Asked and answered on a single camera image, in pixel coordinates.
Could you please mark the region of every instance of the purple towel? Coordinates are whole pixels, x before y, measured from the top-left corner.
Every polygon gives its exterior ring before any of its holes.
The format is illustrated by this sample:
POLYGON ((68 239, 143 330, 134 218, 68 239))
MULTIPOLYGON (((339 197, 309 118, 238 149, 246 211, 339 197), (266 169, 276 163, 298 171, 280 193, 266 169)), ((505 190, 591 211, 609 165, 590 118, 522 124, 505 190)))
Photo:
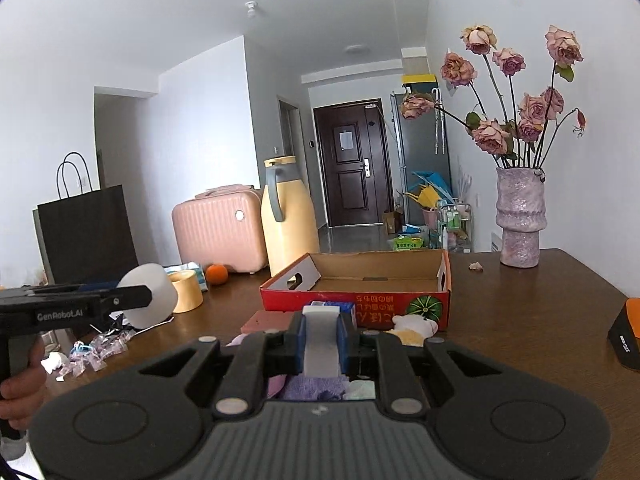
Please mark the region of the purple towel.
POLYGON ((349 380, 346 376, 318 378, 295 375, 287 380, 279 398, 282 400, 341 400, 349 380))

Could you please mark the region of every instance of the dark brown door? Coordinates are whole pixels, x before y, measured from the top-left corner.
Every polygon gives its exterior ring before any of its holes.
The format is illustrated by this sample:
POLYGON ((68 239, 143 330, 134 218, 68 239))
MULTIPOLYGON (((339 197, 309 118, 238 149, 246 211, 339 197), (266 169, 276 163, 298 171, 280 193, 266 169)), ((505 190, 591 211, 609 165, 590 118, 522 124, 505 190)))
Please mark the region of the dark brown door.
POLYGON ((380 101, 316 108, 329 225, 375 224, 390 208, 380 101))

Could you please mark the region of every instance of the dried rose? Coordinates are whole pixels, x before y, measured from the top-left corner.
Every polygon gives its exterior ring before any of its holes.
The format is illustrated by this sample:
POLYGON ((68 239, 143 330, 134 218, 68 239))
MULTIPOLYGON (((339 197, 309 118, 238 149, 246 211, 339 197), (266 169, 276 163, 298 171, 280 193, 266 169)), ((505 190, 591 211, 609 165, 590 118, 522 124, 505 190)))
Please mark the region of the dried rose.
POLYGON ((578 110, 578 124, 580 124, 580 129, 583 130, 587 127, 587 118, 584 114, 578 110))
POLYGON ((409 94, 400 105, 400 113, 405 119, 415 119, 433 110, 435 104, 425 96, 409 94))
POLYGON ((497 50, 494 52, 493 60, 505 76, 514 75, 527 67, 524 58, 512 48, 497 50))
POLYGON ((481 55, 491 52, 491 47, 495 48, 498 43, 494 30, 486 25, 467 27, 462 31, 460 39, 464 41, 467 50, 481 55))
POLYGON ((473 140, 478 148, 492 155, 505 155, 507 153, 508 132, 501 129, 495 119, 493 121, 480 121, 480 127, 471 132, 473 140))
POLYGON ((453 86, 466 86, 478 76, 474 66, 455 52, 449 52, 444 57, 440 74, 453 86))
POLYGON ((575 39, 574 32, 549 25, 549 32, 545 34, 545 38, 546 49, 561 68, 567 68, 576 61, 582 61, 580 44, 575 39))
POLYGON ((520 118, 534 124, 544 124, 546 115, 546 101, 543 97, 533 97, 524 94, 520 105, 520 118))
POLYGON ((542 124, 534 124, 531 121, 523 119, 518 123, 516 138, 524 140, 525 142, 536 142, 542 130, 542 124))
POLYGON ((546 118, 550 121, 554 121, 556 119, 557 114, 561 114, 564 110, 564 98, 562 94, 556 90, 555 88, 547 88, 543 94, 540 95, 545 102, 546 105, 549 106, 549 113, 546 115, 546 118))
POLYGON ((578 126, 574 128, 574 132, 578 134, 578 137, 581 137, 584 134, 584 129, 587 127, 587 119, 584 114, 578 110, 578 126))

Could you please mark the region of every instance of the smoke detector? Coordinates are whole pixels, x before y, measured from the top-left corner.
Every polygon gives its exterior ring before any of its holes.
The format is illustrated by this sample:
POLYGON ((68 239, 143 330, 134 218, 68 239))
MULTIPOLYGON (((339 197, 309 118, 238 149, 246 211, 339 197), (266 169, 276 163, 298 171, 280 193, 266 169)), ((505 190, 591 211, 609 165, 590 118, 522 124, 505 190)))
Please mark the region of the smoke detector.
POLYGON ((244 6, 246 7, 246 16, 249 19, 255 18, 255 15, 258 13, 256 10, 258 8, 258 2, 247 2, 244 6))

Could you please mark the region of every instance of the vase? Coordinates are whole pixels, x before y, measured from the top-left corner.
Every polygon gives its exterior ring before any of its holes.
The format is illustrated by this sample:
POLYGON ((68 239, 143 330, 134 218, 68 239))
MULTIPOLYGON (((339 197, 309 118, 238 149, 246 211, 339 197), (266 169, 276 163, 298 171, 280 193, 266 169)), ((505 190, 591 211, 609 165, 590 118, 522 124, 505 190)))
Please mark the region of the vase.
POLYGON ((540 260, 540 231, 546 227, 543 173, 531 168, 497 168, 497 172, 500 261, 521 269, 535 267, 540 260))

